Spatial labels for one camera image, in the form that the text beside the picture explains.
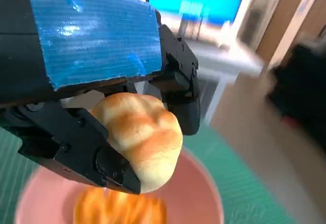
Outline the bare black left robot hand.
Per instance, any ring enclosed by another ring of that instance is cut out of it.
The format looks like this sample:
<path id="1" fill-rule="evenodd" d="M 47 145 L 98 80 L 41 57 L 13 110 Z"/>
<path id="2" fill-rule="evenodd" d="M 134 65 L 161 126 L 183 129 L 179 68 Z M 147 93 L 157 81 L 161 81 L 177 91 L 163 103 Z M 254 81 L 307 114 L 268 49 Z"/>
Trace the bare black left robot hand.
<path id="1" fill-rule="evenodd" d="M 200 126 L 198 60 L 140 0 L 1 0 L 1 127 L 79 183 L 140 194 Z"/>

